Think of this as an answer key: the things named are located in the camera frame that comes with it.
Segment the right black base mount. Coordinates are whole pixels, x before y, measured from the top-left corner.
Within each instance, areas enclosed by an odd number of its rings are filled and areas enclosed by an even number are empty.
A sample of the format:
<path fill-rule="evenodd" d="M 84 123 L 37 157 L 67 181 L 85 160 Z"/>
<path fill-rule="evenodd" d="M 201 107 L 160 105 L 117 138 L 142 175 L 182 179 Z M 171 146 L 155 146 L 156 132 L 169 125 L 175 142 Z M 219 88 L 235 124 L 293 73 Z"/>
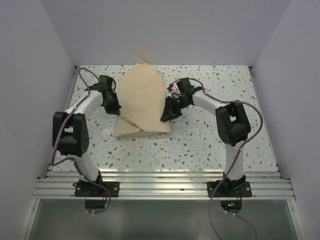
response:
<path fill-rule="evenodd" d="M 253 196 L 250 183 L 246 181 L 244 184 L 238 187 L 227 186 L 225 182 L 219 186 L 219 188 L 214 192 L 218 186 L 220 180 L 209 181 L 206 183 L 208 197 L 211 198 L 213 193 L 214 198 L 251 198 Z"/>

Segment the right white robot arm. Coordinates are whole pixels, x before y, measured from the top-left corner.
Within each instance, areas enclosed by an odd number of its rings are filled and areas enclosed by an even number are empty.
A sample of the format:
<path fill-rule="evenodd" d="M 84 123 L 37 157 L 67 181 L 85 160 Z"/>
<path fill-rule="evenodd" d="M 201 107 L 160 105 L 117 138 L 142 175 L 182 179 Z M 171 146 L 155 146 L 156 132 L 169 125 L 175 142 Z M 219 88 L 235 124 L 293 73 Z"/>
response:
<path fill-rule="evenodd" d="M 246 183 L 242 144 L 251 132 L 246 111 L 242 103 L 222 103 L 220 100 L 214 100 L 205 92 L 202 84 L 194 86 L 190 80 L 188 77 L 180 78 L 169 85 L 168 91 L 171 92 L 171 96 L 165 98 L 160 120 L 175 120 L 182 116 L 182 109 L 191 105 L 215 116 L 218 136 L 225 144 L 226 160 L 223 179 L 215 188 L 227 196 L 235 196 Z"/>

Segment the beige cloth drape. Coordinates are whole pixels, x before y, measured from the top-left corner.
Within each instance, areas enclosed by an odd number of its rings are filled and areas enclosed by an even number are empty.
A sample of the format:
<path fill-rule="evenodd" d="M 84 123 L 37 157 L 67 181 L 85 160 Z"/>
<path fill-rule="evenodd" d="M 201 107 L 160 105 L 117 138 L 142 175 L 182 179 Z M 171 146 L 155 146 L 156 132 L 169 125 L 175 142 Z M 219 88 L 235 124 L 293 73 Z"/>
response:
<path fill-rule="evenodd" d="M 117 138 L 146 137 L 171 132 L 161 121 L 166 88 L 162 73 L 140 59 L 118 80 L 117 97 L 121 106 L 115 125 Z"/>

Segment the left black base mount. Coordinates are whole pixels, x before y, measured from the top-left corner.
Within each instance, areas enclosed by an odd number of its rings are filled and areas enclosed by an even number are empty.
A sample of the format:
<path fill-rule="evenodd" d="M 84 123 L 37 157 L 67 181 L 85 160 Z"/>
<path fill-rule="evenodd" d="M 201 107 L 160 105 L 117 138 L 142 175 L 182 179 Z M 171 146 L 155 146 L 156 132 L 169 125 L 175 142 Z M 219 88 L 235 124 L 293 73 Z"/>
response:
<path fill-rule="evenodd" d="M 117 198 L 120 190 L 118 181 L 103 181 L 94 185 L 86 181 L 78 181 L 72 184 L 75 187 L 75 197 L 111 197 Z"/>

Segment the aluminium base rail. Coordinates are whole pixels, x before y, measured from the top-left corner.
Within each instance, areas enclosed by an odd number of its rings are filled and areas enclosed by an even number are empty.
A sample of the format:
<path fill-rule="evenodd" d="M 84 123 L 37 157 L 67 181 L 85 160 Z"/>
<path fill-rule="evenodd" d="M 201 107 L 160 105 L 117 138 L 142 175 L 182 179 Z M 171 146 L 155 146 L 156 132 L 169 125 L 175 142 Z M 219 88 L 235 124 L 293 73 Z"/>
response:
<path fill-rule="evenodd" d="M 119 182 L 119 200 L 208 200 L 207 182 L 222 179 L 221 172 L 111 172 L 104 181 Z M 36 181 L 34 199 L 74 199 L 75 172 L 49 171 Z M 252 200 L 293 200 L 291 181 L 279 172 L 248 172 Z"/>

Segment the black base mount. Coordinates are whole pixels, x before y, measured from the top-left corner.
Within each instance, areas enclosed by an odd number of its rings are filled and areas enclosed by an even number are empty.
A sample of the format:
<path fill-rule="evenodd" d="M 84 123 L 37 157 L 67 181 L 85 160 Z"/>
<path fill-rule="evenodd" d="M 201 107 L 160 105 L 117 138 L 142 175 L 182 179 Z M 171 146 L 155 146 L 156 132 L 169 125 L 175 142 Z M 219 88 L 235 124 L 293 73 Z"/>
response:
<path fill-rule="evenodd" d="M 214 192 L 218 186 L 220 180 L 209 181 L 206 183 L 208 197 L 211 198 L 213 193 L 214 198 L 251 198 L 253 196 L 250 183 L 246 181 L 244 184 L 238 187 L 227 186 L 225 182 L 219 186 L 219 188 Z"/>
<path fill-rule="evenodd" d="M 86 181 L 78 181 L 72 184 L 75 187 L 75 197 L 111 197 L 117 198 L 120 190 L 118 181 L 103 181 L 94 185 Z"/>

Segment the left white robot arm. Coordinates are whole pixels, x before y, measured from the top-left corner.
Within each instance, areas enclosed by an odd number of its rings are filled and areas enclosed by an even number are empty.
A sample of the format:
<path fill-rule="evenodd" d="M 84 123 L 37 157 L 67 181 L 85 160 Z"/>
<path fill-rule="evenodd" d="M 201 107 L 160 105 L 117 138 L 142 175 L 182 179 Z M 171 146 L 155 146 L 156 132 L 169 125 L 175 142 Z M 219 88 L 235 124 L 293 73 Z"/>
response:
<path fill-rule="evenodd" d="M 54 113 L 53 153 L 50 159 L 54 167 L 71 161 L 79 174 L 79 180 L 87 182 L 87 192 L 95 197 L 103 193 L 104 184 L 100 171 L 87 153 L 90 145 L 87 120 L 99 107 L 103 107 L 108 115 L 117 116 L 121 109 L 116 94 L 116 81 L 107 75 L 100 75 L 97 79 L 97 83 L 86 86 L 86 93 L 74 105 Z"/>

